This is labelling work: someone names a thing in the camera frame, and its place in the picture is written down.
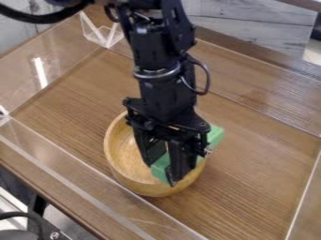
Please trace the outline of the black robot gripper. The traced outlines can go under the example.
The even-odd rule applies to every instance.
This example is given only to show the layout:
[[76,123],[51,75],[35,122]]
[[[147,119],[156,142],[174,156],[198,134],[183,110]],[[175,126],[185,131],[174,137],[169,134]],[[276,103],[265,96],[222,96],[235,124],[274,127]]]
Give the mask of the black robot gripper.
[[135,70],[140,97],[128,97],[123,105],[142,159],[150,167],[167,153],[166,176],[174,187],[195,169],[197,159],[206,155],[210,124],[195,113],[197,98],[193,69],[177,71]]

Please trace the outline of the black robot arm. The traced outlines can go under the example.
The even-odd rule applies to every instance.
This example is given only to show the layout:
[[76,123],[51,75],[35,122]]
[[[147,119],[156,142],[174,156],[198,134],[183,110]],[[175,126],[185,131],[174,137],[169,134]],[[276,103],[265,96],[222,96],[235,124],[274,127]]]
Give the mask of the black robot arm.
[[31,14],[0,3],[0,14],[35,24],[64,21],[91,5],[100,5],[120,24],[130,44],[140,97],[127,97],[127,124],[144,164],[160,168],[158,178],[174,186],[210,151],[211,126],[195,113],[197,98],[209,93],[195,86],[194,68],[202,63],[189,50],[195,26],[182,0],[45,0],[62,9]]

